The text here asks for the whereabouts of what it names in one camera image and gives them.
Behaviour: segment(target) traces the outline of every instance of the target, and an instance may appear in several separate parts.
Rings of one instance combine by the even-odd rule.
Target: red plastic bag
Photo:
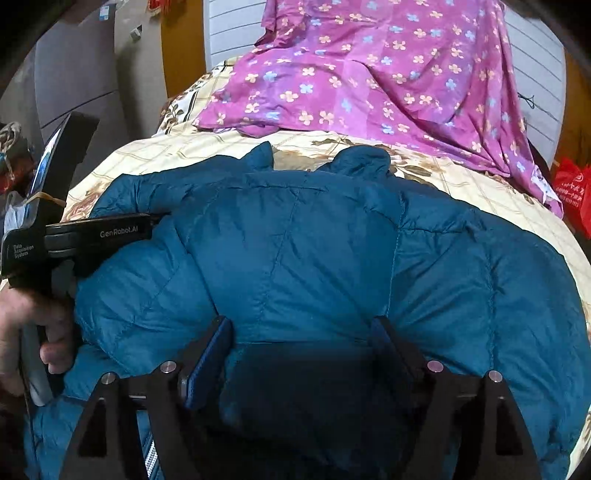
[[[591,238],[591,168],[581,170],[572,160],[564,158],[552,186],[562,200],[566,218],[576,230]]]

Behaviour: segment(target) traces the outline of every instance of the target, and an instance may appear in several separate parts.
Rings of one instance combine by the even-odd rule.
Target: finger
[[[56,302],[52,309],[53,319],[49,322],[43,322],[46,325],[45,332],[49,342],[58,342],[60,340],[71,338],[74,329],[74,319],[72,308],[62,302]]]
[[[25,288],[3,288],[0,304],[4,323],[17,328],[28,322],[49,326],[72,317],[71,307],[63,302]]]
[[[44,343],[39,350],[39,355],[51,374],[62,374],[74,364],[73,345],[67,340]]]
[[[4,328],[20,328],[35,310],[35,293],[20,288],[5,287],[0,291]]]

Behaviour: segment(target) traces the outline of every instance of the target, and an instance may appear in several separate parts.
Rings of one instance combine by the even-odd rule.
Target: purple floral sheet
[[[200,128],[326,130],[512,177],[562,217],[525,136],[496,0],[267,0]]]

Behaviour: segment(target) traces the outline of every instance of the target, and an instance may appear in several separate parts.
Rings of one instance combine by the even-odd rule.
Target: jacket zipper
[[[156,463],[158,463],[158,452],[156,451],[156,445],[152,440],[150,444],[150,449],[148,450],[148,455],[146,455],[145,466],[146,471],[148,472],[148,478],[152,477],[152,472],[154,471],[154,467],[156,467]]]

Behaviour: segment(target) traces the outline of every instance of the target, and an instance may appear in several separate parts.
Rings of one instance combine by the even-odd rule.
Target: human hand
[[[27,323],[46,328],[47,342],[39,354],[49,373],[66,372],[74,362],[72,308],[37,292],[6,285],[0,291],[0,386],[13,395],[22,394],[19,330]]]

